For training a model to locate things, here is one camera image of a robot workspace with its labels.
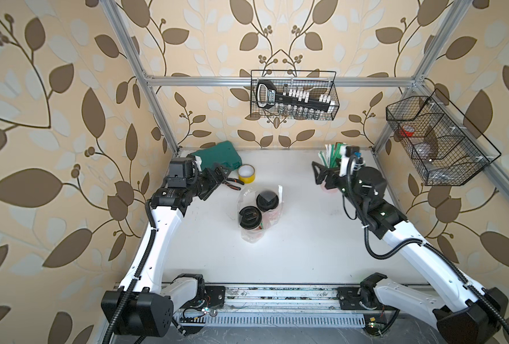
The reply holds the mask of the red cup black lid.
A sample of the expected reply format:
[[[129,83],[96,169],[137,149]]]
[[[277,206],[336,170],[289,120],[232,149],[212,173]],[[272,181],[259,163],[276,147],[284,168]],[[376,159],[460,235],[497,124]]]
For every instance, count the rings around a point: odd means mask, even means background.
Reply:
[[[266,228],[275,226],[281,217],[282,203],[280,196],[271,190],[264,190],[257,195],[256,206],[262,212]]]
[[[242,238],[249,243],[256,243],[264,235],[263,215],[256,206],[246,206],[238,213]]]

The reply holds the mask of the clear plastic carrier bag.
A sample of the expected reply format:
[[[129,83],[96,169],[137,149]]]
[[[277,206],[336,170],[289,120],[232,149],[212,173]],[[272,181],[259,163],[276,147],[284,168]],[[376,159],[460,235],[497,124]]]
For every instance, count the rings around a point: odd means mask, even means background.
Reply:
[[[254,244],[276,226],[283,213],[283,186],[258,185],[241,190],[237,201],[237,224],[244,241]]]

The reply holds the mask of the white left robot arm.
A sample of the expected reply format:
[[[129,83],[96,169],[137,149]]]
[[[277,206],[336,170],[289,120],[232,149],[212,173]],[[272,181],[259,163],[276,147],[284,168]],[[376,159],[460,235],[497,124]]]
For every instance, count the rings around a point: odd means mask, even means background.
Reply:
[[[196,156],[172,159],[161,187],[146,200],[148,224],[131,268],[101,301],[108,321],[103,343],[110,343],[114,335],[135,335],[139,343],[148,337],[162,338],[172,326],[183,332],[176,312],[190,302],[205,301],[200,274],[182,274],[162,285],[167,250],[188,206],[195,198],[207,200],[231,172],[219,163],[200,166]]]

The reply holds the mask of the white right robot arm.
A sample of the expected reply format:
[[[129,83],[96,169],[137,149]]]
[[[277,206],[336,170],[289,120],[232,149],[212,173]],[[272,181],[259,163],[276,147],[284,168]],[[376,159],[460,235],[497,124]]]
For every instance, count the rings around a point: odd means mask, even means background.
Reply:
[[[406,215],[384,199],[386,179],[378,169],[366,166],[358,147],[346,147],[338,167],[317,162],[311,166],[317,185],[339,190],[343,203],[353,206],[368,254],[380,261],[401,255],[436,292],[420,292],[378,272],[366,277],[358,293],[344,299],[367,310],[394,310],[383,328],[369,334],[385,334],[405,312],[432,326],[448,343],[486,343],[499,330],[509,338],[507,296],[462,272],[420,235]]]

